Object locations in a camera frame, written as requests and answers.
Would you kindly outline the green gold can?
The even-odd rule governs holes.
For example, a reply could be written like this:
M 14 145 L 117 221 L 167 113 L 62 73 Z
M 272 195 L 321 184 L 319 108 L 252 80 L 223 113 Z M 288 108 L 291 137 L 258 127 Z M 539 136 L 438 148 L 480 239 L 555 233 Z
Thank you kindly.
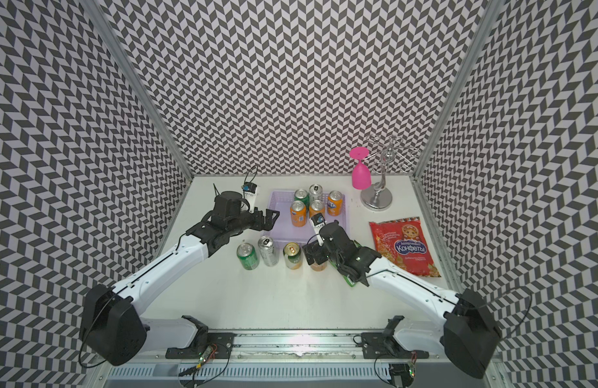
M 302 266 L 302 249 L 299 244 L 296 242 L 289 242 L 285 245 L 283 253 L 288 269 L 296 270 Z

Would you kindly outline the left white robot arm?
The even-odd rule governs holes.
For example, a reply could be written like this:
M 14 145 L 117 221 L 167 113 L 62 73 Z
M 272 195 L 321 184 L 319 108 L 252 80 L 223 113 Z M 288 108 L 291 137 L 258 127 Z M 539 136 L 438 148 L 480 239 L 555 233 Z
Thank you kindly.
M 166 349 L 172 355 L 200 356 L 208 347 L 208 326 L 181 318 L 144 319 L 148 307 L 190 268 L 212 257 L 245 230 L 271 231 L 277 210 L 247 209 L 238 192 L 216 195 L 214 207 L 180 237 L 169 251 L 116 282 L 97 285 L 85 295 L 80 328 L 82 346 L 113 366 L 128 363 L 141 352 Z

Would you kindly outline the green Sprite can front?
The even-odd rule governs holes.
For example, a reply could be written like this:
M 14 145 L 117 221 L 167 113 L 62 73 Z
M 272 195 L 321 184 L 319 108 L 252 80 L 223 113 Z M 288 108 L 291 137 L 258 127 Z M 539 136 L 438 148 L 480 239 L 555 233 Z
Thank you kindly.
M 237 258 L 245 270 L 254 270 L 258 268 L 260 260 L 254 246 L 248 242 L 243 242 L 237 247 Z

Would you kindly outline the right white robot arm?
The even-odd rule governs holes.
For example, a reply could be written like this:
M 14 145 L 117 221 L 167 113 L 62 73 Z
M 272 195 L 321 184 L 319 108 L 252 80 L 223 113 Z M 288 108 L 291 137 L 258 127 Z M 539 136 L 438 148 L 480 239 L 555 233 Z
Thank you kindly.
M 359 247 L 337 222 L 313 222 L 318 258 L 331 261 L 354 284 L 381 289 L 424 312 L 428 322 L 395 318 L 384 335 L 390 352 L 443 354 L 462 372 L 482 379 L 503 336 L 478 292 L 457 293 L 412 275 L 369 247 Z

